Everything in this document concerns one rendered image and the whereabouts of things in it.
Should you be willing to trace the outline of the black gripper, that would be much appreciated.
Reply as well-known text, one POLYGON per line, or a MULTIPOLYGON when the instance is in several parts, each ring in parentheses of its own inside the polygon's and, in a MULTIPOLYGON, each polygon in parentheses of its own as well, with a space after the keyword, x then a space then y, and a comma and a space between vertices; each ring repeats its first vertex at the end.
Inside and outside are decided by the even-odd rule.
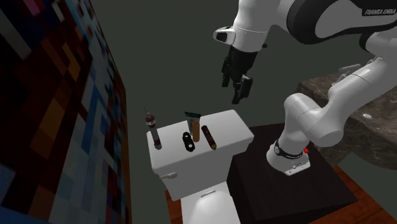
POLYGON ((243 52, 231 46, 228 56, 225 57, 221 72, 223 74, 222 87, 228 87, 230 78, 233 80, 234 96, 232 104, 238 104, 249 96, 253 79, 247 72, 252 68, 258 52, 243 52))

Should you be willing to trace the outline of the grey tube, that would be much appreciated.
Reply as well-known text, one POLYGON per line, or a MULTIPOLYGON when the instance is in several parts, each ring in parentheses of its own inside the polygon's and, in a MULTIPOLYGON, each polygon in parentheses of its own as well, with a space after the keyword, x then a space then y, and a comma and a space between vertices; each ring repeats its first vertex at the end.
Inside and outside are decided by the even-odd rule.
POLYGON ((189 132, 192 135, 193 134, 192 124, 194 121, 198 121, 198 122, 200 121, 201 114, 185 111, 185 115, 187 116, 189 132))

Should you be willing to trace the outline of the black and red marker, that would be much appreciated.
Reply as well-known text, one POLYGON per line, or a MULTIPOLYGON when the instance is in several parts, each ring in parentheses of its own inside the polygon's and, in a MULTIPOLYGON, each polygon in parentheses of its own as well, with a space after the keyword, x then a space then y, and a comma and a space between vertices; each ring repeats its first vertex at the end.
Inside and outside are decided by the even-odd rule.
POLYGON ((217 148, 216 142, 214 141, 214 138, 212 137, 208 127, 206 125, 203 125, 201 127, 201 130, 202 130, 202 132, 203 132, 203 134, 204 134, 204 136, 205 136, 210 148, 212 150, 216 150, 216 148, 217 148))

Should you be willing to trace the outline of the black cylinder with white dots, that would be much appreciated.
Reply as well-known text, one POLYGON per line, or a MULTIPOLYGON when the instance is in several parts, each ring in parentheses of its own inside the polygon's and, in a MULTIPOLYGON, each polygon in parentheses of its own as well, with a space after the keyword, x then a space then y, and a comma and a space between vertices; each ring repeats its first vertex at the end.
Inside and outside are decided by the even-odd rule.
POLYGON ((195 145, 189 132, 183 133, 182 140, 187 151, 193 152, 195 150, 195 145))

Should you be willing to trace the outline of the white toilet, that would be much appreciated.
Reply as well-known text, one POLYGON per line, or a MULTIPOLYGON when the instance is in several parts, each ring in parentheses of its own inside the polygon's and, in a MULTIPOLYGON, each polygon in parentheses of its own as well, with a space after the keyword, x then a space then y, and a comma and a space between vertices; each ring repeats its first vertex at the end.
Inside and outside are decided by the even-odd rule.
POLYGON ((183 142, 188 122, 158 129, 161 149, 147 133, 151 168, 164 183, 173 201, 181 203, 182 224, 241 224, 226 179, 233 156, 247 150, 254 135, 231 109, 201 117, 216 143, 209 146, 204 135, 188 151, 183 142))

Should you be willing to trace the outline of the dark robot stand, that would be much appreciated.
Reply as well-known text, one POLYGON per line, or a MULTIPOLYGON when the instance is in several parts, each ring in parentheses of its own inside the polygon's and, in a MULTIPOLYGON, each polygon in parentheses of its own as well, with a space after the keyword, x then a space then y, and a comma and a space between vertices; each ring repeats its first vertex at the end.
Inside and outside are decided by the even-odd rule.
POLYGON ((308 224, 357 202, 313 143, 308 169, 292 176, 275 170, 266 154, 283 128, 251 127, 253 142, 233 156, 226 182, 241 224, 308 224))

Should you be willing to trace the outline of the brown marble vanity counter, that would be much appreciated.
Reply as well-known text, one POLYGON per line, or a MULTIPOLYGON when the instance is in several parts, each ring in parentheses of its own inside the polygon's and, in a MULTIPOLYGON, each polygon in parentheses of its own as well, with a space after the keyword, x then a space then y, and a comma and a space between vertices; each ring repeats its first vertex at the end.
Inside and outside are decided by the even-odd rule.
POLYGON ((338 144, 316 148, 332 167, 354 153, 378 167, 397 170, 397 86, 357 109, 338 144))

